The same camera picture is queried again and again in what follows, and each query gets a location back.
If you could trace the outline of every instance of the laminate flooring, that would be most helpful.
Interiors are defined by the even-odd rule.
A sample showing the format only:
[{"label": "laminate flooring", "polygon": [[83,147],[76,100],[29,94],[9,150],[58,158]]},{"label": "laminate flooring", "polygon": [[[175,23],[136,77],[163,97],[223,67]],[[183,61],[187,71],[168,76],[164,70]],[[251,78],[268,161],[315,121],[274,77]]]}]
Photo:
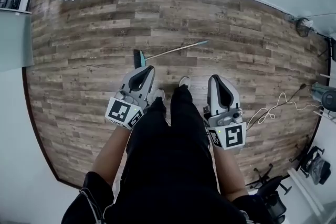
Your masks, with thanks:
[{"label": "laminate flooring", "polygon": [[[134,48],[148,57],[208,39],[148,61],[156,71],[149,100],[163,87],[169,108],[173,89],[188,75],[202,112],[208,79],[218,74],[238,89],[246,122],[274,106],[282,92],[289,98],[302,83],[323,83],[319,73],[327,73],[325,57],[318,58],[327,45],[322,37],[299,37],[282,12],[253,0],[31,0],[30,11],[35,64],[27,80],[34,119],[58,176],[79,186],[115,128],[104,114],[134,69]],[[299,108],[317,104],[309,87],[293,101]],[[247,132],[246,145],[234,150],[247,184],[257,179],[254,167],[264,172],[273,163],[275,176],[295,164],[289,159],[318,120],[312,110],[283,105],[274,120]],[[124,164],[125,155],[117,181]]]}]

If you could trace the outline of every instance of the shoe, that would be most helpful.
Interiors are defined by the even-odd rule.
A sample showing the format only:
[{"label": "shoe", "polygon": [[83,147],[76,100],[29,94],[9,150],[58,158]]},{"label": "shoe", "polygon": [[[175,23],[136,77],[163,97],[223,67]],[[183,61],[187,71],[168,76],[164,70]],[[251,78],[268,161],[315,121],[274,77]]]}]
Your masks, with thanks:
[{"label": "shoe", "polygon": [[182,85],[186,85],[188,87],[188,89],[190,89],[191,86],[191,79],[187,76],[184,76],[181,80],[180,80],[180,84],[179,86],[181,87]]},{"label": "shoe", "polygon": [[158,98],[158,97],[161,97],[161,98],[162,98],[162,101],[164,101],[164,99],[166,98],[166,94],[164,93],[164,90],[162,90],[162,89],[157,89],[157,90],[154,92],[153,100],[155,101],[155,99]]}]

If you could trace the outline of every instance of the black pants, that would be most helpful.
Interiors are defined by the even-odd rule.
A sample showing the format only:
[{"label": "black pants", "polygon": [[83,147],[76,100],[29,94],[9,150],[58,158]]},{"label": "black pants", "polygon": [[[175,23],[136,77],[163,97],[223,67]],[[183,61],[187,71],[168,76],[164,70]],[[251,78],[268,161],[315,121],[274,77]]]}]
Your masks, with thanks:
[{"label": "black pants", "polygon": [[156,98],[148,108],[146,114],[134,126],[127,144],[127,155],[155,138],[157,135],[187,136],[199,145],[210,156],[203,119],[186,85],[175,89],[171,101],[171,126],[169,127],[165,115],[166,107],[162,98]]}]

